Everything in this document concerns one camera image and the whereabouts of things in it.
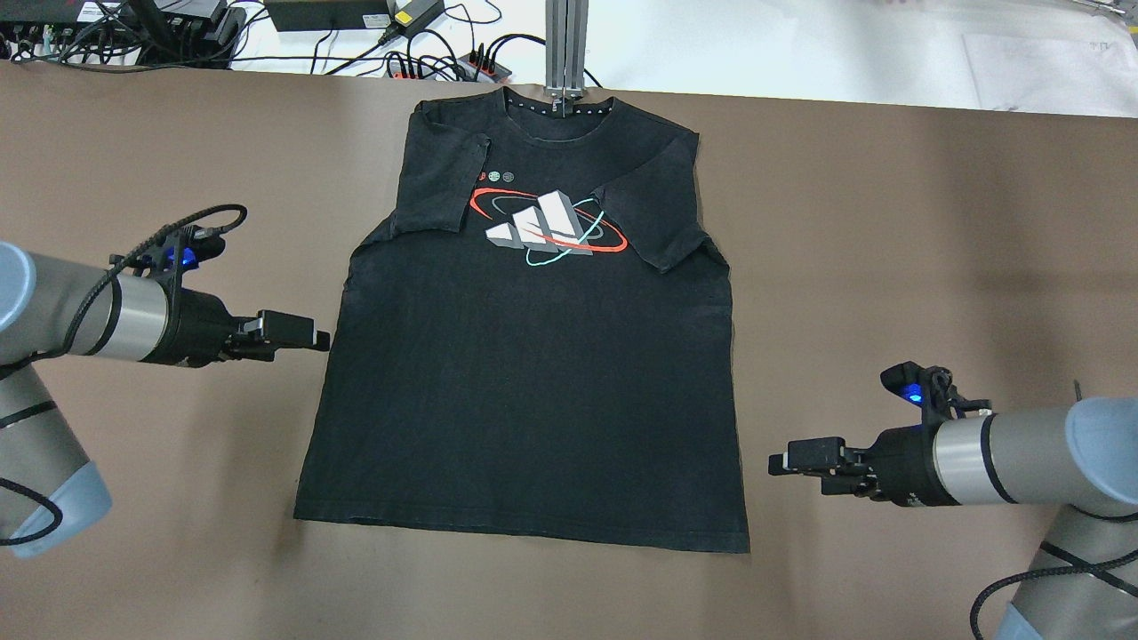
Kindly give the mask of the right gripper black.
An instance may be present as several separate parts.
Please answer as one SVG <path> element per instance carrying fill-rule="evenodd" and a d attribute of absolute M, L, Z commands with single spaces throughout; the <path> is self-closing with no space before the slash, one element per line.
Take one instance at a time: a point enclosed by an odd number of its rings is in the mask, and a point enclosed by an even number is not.
<path fill-rule="evenodd" d="M 922 427 L 887 429 L 869 448 L 850 446 L 840 436 L 791 441 L 784 452 L 768 457 L 768 474 L 824 474 L 825 497 L 853 495 L 900 507 L 939 504 Z"/>

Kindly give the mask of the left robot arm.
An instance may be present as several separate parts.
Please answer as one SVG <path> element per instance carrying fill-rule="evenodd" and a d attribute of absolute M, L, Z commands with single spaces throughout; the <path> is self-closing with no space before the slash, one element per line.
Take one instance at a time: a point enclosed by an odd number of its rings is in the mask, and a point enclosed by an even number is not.
<path fill-rule="evenodd" d="M 198 228 L 162 233 L 134 259 L 85 266 L 3 243 L 3 548 L 20 559 L 68 543 L 112 509 L 100 467 L 53 389 L 59 361 L 200 368 L 325 351 L 305 315 L 237 315 L 185 274 L 224 248 Z"/>

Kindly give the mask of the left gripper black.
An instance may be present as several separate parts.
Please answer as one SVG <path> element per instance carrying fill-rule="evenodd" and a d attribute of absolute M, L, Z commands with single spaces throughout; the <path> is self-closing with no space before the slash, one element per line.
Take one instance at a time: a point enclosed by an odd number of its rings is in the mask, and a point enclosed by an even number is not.
<path fill-rule="evenodd" d="M 231 315 L 222 300 L 203 292 L 181 289 L 173 333 L 165 337 L 165 363 L 204 367 L 238 360 L 232 340 L 244 343 L 244 325 L 249 323 L 251 344 L 257 348 L 307 348 L 329 352 L 330 333 L 320 331 L 316 320 L 305 315 L 261 309 L 251 315 Z"/>

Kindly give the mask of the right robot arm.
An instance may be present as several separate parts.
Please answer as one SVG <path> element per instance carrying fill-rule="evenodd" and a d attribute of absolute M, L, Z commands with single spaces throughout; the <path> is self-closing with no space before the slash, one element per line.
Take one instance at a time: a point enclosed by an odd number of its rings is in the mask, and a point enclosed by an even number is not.
<path fill-rule="evenodd" d="M 998 639 L 1133 639 L 1133 397 L 1081 397 L 1069 407 L 996 413 L 987 401 L 902 389 L 921 421 L 869 448 L 838 436 L 797 440 L 769 458 L 772 476 L 813 476 L 825 495 L 900 507 L 1055 504 L 1029 571 L 996 580 L 984 604 L 1014 588 Z"/>

